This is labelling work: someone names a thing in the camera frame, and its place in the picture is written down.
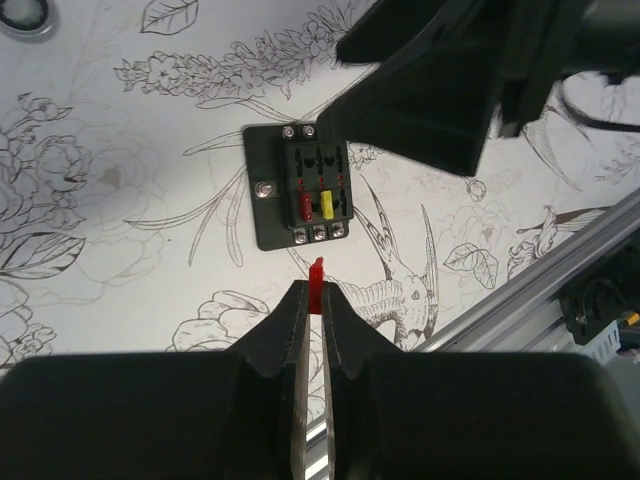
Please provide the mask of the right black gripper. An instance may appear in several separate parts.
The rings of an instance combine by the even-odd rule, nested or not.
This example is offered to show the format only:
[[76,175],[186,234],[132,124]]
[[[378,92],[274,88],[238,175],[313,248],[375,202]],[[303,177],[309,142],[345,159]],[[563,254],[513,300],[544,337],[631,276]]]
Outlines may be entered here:
[[639,74],[637,1],[494,1],[500,30],[499,135],[537,120],[555,83],[597,72],[613,84]]

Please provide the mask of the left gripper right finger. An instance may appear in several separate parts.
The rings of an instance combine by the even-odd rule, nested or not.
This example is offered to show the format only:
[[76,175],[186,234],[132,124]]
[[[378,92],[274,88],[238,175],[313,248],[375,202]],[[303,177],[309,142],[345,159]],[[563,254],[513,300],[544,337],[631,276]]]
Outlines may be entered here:
[[322,288],[334,479],[635,479],[639,435],[579,354],[405,352]]

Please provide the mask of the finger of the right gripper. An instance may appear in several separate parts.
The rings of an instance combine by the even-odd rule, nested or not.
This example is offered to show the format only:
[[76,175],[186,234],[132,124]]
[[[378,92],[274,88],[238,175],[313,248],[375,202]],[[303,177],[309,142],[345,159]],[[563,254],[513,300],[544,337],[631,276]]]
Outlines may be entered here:
[[375,1],[338,41],[337,59],[347,64],[380,63],[425,28],[455,25],[479,1]]
[[473,176],[499,94],[505,33],[438,29],[412,39],[339,41],[345,63],[376,63],[318,117],[330,137],[369,144],[457,176]]

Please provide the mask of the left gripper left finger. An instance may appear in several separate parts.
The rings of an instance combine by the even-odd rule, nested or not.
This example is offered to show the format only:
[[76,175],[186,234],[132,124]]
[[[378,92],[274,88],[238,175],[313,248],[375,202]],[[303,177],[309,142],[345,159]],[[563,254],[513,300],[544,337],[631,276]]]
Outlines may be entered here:
[[309,285],[223,350],[33,357],[1,382],[5,479],[301,479]]

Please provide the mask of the black fuse box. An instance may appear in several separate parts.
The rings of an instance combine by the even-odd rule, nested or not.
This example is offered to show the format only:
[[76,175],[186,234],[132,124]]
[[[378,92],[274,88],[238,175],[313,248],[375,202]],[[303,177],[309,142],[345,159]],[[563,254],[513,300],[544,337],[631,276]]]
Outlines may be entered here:
[[[242,142],[260,250],[341,240],[349,235],[354,205],[344,141],[305,122],[247,126]],[[333,220],[322,217],[323,190],[332,192]],[[301,192],[311,194],[310,222],[300,216]]]

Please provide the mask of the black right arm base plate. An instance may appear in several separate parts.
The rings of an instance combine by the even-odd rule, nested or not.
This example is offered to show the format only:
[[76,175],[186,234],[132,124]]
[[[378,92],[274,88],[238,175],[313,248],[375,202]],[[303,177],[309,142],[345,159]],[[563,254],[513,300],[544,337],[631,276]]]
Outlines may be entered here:
[[639,246],[627,243],[565,284],[559,293],[565,325],[586,345],[611,322],[639,324]]

